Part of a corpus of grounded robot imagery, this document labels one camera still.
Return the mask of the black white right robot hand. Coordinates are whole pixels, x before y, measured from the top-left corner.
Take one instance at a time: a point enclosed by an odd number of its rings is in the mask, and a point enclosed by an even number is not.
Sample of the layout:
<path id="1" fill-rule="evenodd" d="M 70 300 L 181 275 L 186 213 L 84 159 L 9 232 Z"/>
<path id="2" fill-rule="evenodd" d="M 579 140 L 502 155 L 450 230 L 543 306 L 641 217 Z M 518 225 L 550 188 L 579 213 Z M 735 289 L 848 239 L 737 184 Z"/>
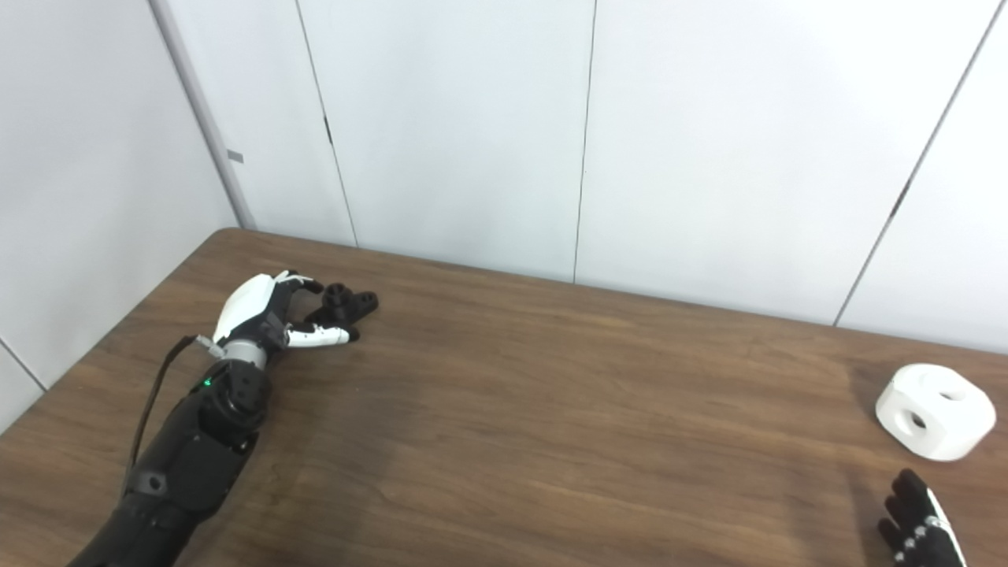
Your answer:
<path id="1" fill-rule="evenodd" d="M 891 484 L 877 530 L 894 566 L 965 566 L 964 553 L 936 493 L 910 468 Z"/>

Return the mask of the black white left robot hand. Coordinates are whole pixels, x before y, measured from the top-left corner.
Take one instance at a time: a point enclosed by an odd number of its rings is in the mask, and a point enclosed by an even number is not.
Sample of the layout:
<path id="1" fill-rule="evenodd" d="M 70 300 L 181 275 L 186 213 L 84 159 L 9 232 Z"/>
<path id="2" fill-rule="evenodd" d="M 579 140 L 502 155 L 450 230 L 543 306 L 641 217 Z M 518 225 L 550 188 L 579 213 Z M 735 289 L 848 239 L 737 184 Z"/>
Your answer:
<path id="1" fill-rule="evenodd" d="M 257 274 L 224 302 L 213 343 L 223 349 L 223 359 L 241 360 L 264 370 L 271 358 L 289 348 L 337 346 L 359 340 L 359 331 L 349 324 L 288 322 L 295 293 L 320 294 L 323 290 L 320 281 L 289 270 L 277 276 Z"/>

